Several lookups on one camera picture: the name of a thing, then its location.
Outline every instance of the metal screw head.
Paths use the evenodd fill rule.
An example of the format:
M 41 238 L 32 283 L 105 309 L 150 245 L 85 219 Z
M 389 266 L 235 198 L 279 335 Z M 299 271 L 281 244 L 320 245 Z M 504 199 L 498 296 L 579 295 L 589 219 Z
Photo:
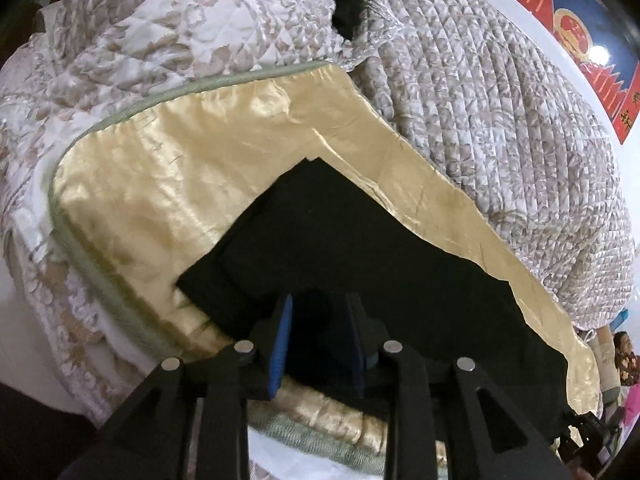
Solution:
M 254 344 L 248 339 L 242 339 L 242 341 L 238 341 L 234 345 L 234 349 L 236 350 L 236 352 L 239 352 L 241 354 L 248 354 L 251 350 L 254 349 Z
M 175 372 L 180 368 L 180 359 L 177 357 L 168 357 L 162 361 L 161 367 L 165 372 Z
M 456 364 L 465 372 L 472 372 L 476 368 L 476 362 L 469 357 L 461 357 Z
M 402 351 L 402 343 L 396 341 L 395 339 L 390 339 L 389 341 L 385 341 L 382 345 L 382 348 L 385 349 L 385 352 L 389 352 L 390 354 L 397 354 Z

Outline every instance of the green piping trim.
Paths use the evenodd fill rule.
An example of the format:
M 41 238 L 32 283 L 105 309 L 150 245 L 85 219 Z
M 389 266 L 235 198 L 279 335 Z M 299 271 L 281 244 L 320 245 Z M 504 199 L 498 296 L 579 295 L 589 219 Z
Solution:
M 188 345 L 188 342 L 184 340 L 183 336 L 172 332 L 168 327 L 158 326 L 157 318 L 152 318 L 149 307 L 145 306 L 140 298 L 137 298 L 127 283 L 113 269 L 110 269 L 108 263 L 99 254 L 93 254 L 87 249 L 90 243 L 87 240 L 82 242 L 84 239 L 82 233 L 73 227 L 66 213 L 60 208 L 54 193 L 54 180 L 60 162 L 76 145 L 76 142 L 85 136 L 101 131 L 112 124 L 126 121 L 135 114 L 160 103 L 188 94 L 315 70 L 325 65 L 327 65 L 326 62 L 319 61 L 231 76 L 206 78 L 150 96 L 94 124 L 79 136 L 60 157 L 49 183 L 49 210 L 54 228 L 54 239 L 63 248 L 72 265 L 92 284 L 101 305 L 108 310 L 121 329 L 135 340 L 143 352 L 154 361 L 160 362 L 163 358 L 172 355 L 181 356 L 187 360 L 204 356 L 186 351 L 176 344 L 176 341 L 185 345 Z M 352 469 L 368 474 L 382 474 L 384 471 L 385 459 L 383 456 L 312 430 L 293 421 L 287 415 L 276 412 L 267 403 L 249 403 L 248 421 L 251 426 L 267 436 L 304 452 L 331 458 Z

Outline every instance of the pink fabric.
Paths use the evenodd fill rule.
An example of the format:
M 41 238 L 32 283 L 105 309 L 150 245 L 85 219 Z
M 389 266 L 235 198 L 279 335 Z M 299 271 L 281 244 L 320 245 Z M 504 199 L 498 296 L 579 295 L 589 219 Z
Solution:
M 632 386 L 625 404 L 625 420 L 623 424 L 630 426 L 640 414 L 640 384 Z

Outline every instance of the gold satin fabric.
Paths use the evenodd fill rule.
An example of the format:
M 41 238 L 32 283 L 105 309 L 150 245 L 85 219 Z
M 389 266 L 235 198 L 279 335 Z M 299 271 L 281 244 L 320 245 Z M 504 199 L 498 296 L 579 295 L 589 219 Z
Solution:
M 188 94 L 87 134 L 63 157 L 51 192 L 105 272 L 135 292 L 149 322 L 190 351 L 211 354 L 230 340 L 175 290 L 176 279 L 278 176 L 318 156 L 418 236 L 508 280 L 527 324 L 567 358 L 571 406 L 596 408 L 596 363 L 567 314 L 464 192 L 335 66 Z M 274 405 L 324 434 L 385 451 L 385 424 L 292 380 Z

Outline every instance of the floral quilted comforter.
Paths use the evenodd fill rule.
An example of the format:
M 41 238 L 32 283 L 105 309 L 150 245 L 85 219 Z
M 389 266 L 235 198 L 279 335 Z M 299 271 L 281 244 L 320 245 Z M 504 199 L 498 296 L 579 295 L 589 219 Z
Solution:
M 366 0 L 353 41 L 332 0 L 63 0 L 0 72 L 0 232 L 70 389 L 104 420 L 140 380 L 109 351 L 90 288 L 50 240 L 48 175 L 117 110 L 204 76 L 308 60 L 350 71 L 400 135 L 460 186 L 580 328 L 632 288 L 609 137 L 536 45 L 482 0 Z

